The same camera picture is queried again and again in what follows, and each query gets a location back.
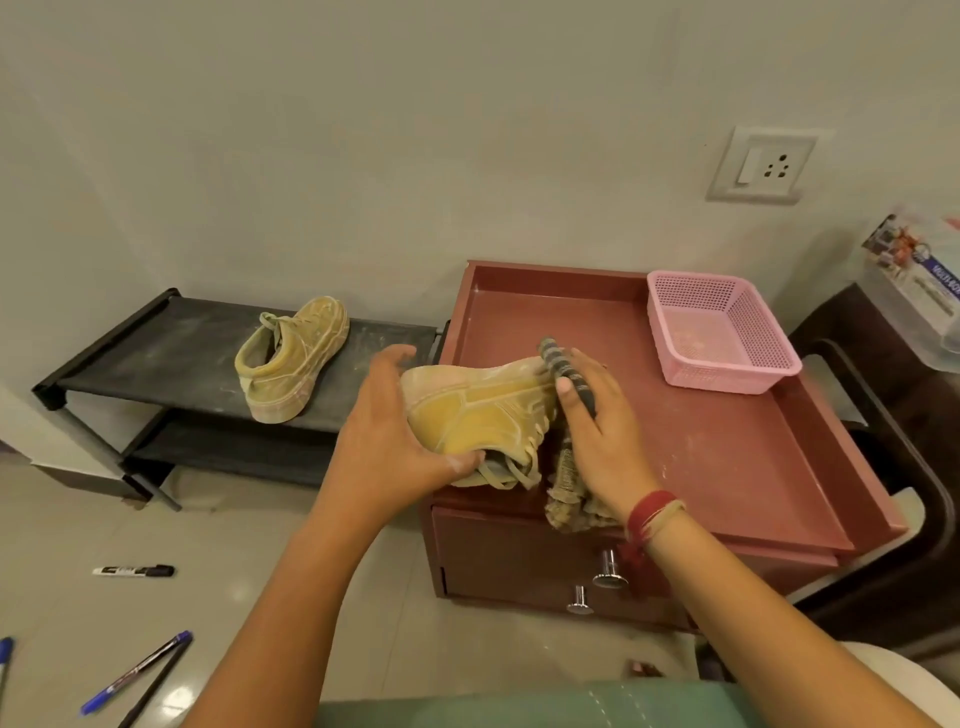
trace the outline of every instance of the plastic basket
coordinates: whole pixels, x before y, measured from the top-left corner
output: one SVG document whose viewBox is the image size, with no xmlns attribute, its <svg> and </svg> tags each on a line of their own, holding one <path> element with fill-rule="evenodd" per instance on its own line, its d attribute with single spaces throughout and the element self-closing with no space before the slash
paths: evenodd
<svg viewBox="0 0 960 728">
<path fill-rule="evenodd" d="M 759 395 L 803 367 L 748 280 L 655 271 L 647 312 L 668 384 Z"/>
</svg>

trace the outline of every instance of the blue marker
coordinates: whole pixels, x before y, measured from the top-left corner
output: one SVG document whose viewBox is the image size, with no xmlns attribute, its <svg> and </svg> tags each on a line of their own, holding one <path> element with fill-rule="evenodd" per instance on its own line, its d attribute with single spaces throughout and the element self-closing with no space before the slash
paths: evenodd
<svg viewBox="0 0 960 728">
<path fill-rule="evenodd" d="M 5 637 L 0 640 L 0 693 L 3 692 L 3 679 L 7 674 L 7 664 L 10 662 L 11 655 L 13 655 L 13 637 Z"/>
<path fill-rule="evenodd" d="M 120 677 L 114 680 L 109 686 L 98 692 L 92 698 L 87 700 L 84 703 L 84 706 L 80 709 L 81 716 L 89 716 L 94 711 L 99 711 L 104 707 L 104 703 L 110 700 L 114 695 L 120 692 L 125 688 L 137 675 L 147 669 L 150 665 L 155 663 L 157 660 L 162 658 L 167 652 L 172 650 L 178 644 L 189 642 L 193 639 L 193 635 L 187 632 L 180 632 L 173 640 L 165 644 L 163 647 L 151 652 L 147 657 L 145 657 L 140 663 L 136 666 L 131 667 Z"/>
</svg>

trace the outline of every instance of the silver knob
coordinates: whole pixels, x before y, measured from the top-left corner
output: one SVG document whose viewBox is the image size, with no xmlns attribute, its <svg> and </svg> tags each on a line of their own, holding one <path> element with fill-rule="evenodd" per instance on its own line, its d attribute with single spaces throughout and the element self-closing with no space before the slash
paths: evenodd
<svg viewBox="0 0 960 728">
<path fill-rule="evenodd" d="M 603 552 L 603 569 L 593 577 L 593 586 L 603 587 L 604 589 L 623 589 L 630 584 L 629 581 L 620 573 L 616 565 L 616 554 L 612 548 Z"/>
<path fill-rule="evenodd" d="M 587 605 L 587 590 L 584 587 L 573 588 L 573 601 L 566 605 L 571 615 L 591 615 L 593 610 Z"/>
</svg>

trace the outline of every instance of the person's left hand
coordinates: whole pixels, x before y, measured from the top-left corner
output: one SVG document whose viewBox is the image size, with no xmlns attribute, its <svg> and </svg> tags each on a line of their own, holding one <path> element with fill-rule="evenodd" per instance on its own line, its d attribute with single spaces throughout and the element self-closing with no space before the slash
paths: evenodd
<svg viewBox="0 0 960 728">
<path fill-rule="evenodd" d="M 417 440 L 403 405 L 399 364 L 417 353 L 393 344 L 376 354 L 311 513 L 379 529 L 400 510 L 473 471 L 484 452 L 438 455 Z"/>
</svg>

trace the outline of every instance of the metal rack leg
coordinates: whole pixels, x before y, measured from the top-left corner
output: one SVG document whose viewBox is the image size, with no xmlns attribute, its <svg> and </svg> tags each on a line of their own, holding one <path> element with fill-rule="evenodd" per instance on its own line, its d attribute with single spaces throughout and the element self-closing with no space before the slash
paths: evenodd
<svg viewBox="0 0 960 728">
<path fill-rule="evenodd" d="M 105 448 L 105 449 L 110 453 L 110 455 L 112 455 L 112 456 L 116 459 L 116 462 L 120 462 L 120 459 L 121 459 L 122 455 L 121 455 L 121 453 L 117 450 L 117 448 L 115 448 L 115 447 L 114 447 L 113 445 L 111 445 L 109 442 L 107 442 L 106 440 L 104 440 L 104 438 L 102 438 L 100 435 L 98 435 L 93 429 L 91 429 L 91 428 L 87 425 L 87 423 L 85 423 L 83 420 L 81 420 L 79 417 L 77 417 L 73 412 L 71 412 L 70 410 L 68 410 L 66 407 L 61 407 L 60 409 L 56 410 L 56 412 L 57 412 L 57 414 L 59 414 L 61 417 L 63 417 L 67 422 L 69 422 L 70 424 L 72 424 L 72 425 L 75 426 L 75 427 L 78 427 L 78 428 L 81 429 L 83 432 L 85 432 L 87 435 L 89 435 L 90 437 L 92 437 L 92 438 L 99 444 L 99 446 L 100 446 L 101 448 Z M 153 483 L 151 483 L 147 478 L 143 477 L 142 475 L 136 474 L 136 473 L 132 473 L 132 474 L 131 474 L 131 477 L 132 477 L 134 480 L 136 480 L 136 482 L 138 482 L 140 485 L 142 485 L 144 488 L 146 488 L 148 491 L 150 491 L 150 493 L 151 493 L 154 497 L 159 498 L 160 500 L 162 500 L 163 503 L 166 504 L 171 510 L 173 510 L 173 511 L 181 511 L 181 510 L 183 510 L 183 506 L 181 506 L 181 505 L 180 505 L 179 503 L 177 503 L 173 498 L 171 498 L 170 496 L 168 496 L 167 494 L 165 494 L 163 491 L 161 491 L 159 488 L 157 488 L 157 486 L 154 485 Z"/>
</svg>

